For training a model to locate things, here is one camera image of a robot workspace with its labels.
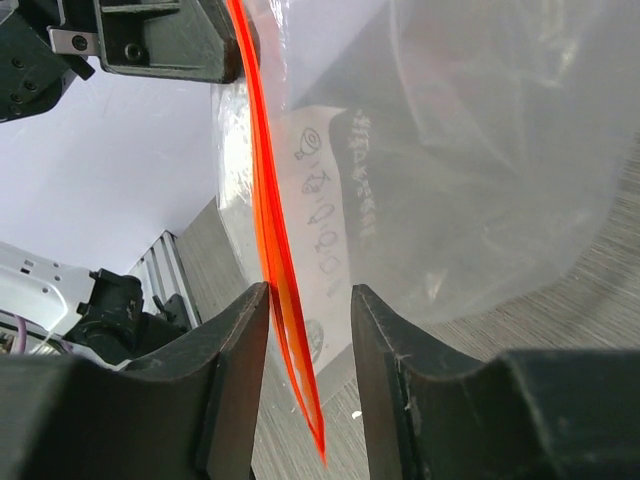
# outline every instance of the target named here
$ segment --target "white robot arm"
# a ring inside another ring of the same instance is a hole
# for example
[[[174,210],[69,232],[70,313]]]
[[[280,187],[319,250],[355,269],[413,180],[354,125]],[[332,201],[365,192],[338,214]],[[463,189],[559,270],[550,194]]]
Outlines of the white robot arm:
[[[29,320],[30,330],[63,337],[82,318],[95,286],[91,271],[38,257],[0,242],[0,320]]]

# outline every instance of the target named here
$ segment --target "red plastic strip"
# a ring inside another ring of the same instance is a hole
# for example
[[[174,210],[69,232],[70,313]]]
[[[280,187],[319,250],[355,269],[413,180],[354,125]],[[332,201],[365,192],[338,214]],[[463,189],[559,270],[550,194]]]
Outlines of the red plastic strip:
[[[274,328],[296,399],[326,465],[324,417],[280,201],[258,57],[242,1],[228,0],[228,5],[249,91],[254,222],[262,271],[271,290]]]

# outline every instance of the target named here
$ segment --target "plastic bag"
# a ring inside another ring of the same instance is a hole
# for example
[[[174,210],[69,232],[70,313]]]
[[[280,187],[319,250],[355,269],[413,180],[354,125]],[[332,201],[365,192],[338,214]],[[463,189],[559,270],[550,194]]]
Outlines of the plastic bag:
[[[640,126],[640,4],[248,7],[316,374],[351,342],[353,284],[433,324],[558,279],[590,244]],[[246,86],[213,97],[219,208],[261,280]]]

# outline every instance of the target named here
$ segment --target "gray floor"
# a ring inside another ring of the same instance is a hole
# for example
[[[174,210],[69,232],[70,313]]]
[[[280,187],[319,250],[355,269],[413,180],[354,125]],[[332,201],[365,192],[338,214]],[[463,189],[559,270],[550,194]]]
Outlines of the gray floor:
[[[178,240],[200,313],[220,312],[245,287],[215,204]],[[610,219],[591,250],[565,279],[474,318],[430,333],[477,358],[522,346],[640,345],[640,162],[631,162]],[[254,468],[258,480],[366,480],[362,419],[355,380],[325,406],[329,469],[316,458],[290,394],[268,361],[262,389]]]

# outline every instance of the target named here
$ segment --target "screw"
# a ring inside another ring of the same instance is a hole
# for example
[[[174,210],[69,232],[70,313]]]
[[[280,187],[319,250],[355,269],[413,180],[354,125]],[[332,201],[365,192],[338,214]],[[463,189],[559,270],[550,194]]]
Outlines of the screw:
[[[142,48],[135,43],[129,43],[124,47],[124,55],[127,57],[127,60],[137,62],[142,58]]]
[[[84,52],[87,48],[89,48],[89,42],[82,35],[76,35],[71,39],[71,45],[73,48],[78,50],[79,52]]]

